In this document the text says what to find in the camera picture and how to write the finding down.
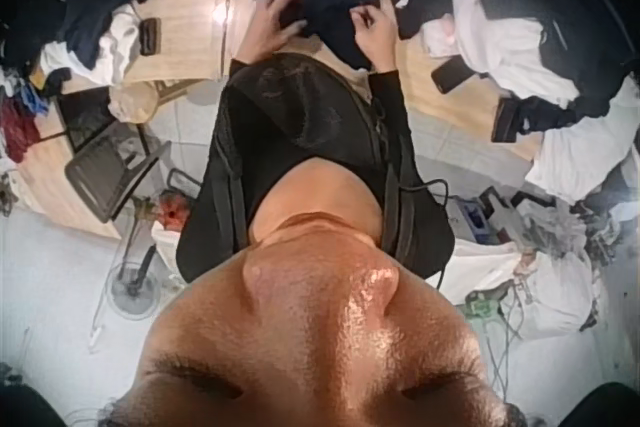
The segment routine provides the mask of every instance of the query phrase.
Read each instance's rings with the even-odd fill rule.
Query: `smartphone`
[[[431,78],[440,93],[448,94],[474,74],[475,71],[464,63],[462,56],[456,55],[431,72]]]

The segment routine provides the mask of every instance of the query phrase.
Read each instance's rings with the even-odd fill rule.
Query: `hand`
[[[285,29],[280,28],[280,14],[293,1],[257,0],[249,28],[236,55],[237,60],[253,64],[266,59],[305,28],[306,20],[294,22]]]
[[[398,28],[393,20],[373,5],[351,9],[351,20],[356,29],[356,44],[371,61],[376,72],[384,74],[397,70]]]

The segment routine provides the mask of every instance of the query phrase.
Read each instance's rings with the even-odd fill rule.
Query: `neck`
[[[337,219],[379,245],[382,210],[367,185],[334,162],[313,158],[291,169],[256,211],[251,243],[263,241],[292,219],[319,214]]]

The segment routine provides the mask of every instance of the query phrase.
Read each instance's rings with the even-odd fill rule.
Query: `white tile floor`
[[[161,140],[172,141],[173,146],[150,176],[150,185],[141,187],[161,188],[172,166],[202,178],[219,92],[219,86],[207,88],[199,92],[197,101],[180,99],[162,107],[150,123],[150,131]],[[438,119],[411,113],[410,120],[417,163],[425,180],[445,178],[451,192],[464,197],[476,196],[490,185],[497,185],[505,194],[522,186],[528,162]],[[141,259],[149,242],[141,237],[133,258]],[[26,211],[0,218],[0,360],[21,364],[27,380],[63,417],[77,409],[95,413],[122,395],[134,374],[150,319],[130,322],[107,316],[97,351],[92,354],[88,349],[99,294],[122,247],[54,226]],[[620,289],[632,282],[634,273],[636,284],[631,285],[637,285],[635,265],[628,260],[616,266],[616,272],[625,275],[614,272],[613,277],[626,281],[613,283],[617,286],[615,299],[619,300]],[[163,268],[156,262],[154,269],[161,272]],[[626,310],[632,313],[630,325],[635,319],[637,329],[635,305]],[[515,344],[509,400],[528,413],[558,421],[599,383],[612,379],[632,382],[635,367],[630,342],[621,327],[620,309],[612,308],[612,312],[606,322],[584,334]],[[25,355],[27,329],[30,340]]]

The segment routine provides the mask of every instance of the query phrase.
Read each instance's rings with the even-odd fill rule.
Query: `tiled floor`
[[[202,179],[219,87],[209,85],[191,100],[179,99],[160,109],[149,130],[173,146],[142,190],[161,189],[171,167]],[[425,180],[444,178],[451,193],[464,197],[476,196],[490,185],[503,193],[522,186],[528,162],[437,119],[412,113],[410,120]],[[140,260],[149,243],[141,236],[132,258]],[[88,409],[82,415],[91,417],[125,392],[151,323],[151,319],[125,321],[107,312],[97,349],[89,351],[99,294],[122,250],[122,244],[54,226],[26,211],[16,210],[9,219],[0,217],[0,359],[22,365],[27,380],[68,419],[77,416],[78,409]],[[633,382],[632,343],[622,328],[620,312],[630,311],[633,325],[637,304],[618,304],[621,289],[634,274],[637,282],[637,272],[633,260],[621,262],[610,272],[616,307],[606,321],[584,334],[514,344],[510,401],[555,422],[603,381]],[[164,271],[159,262],[154,269]],[[503,341],[500,332],[495,335],[493,342]]]

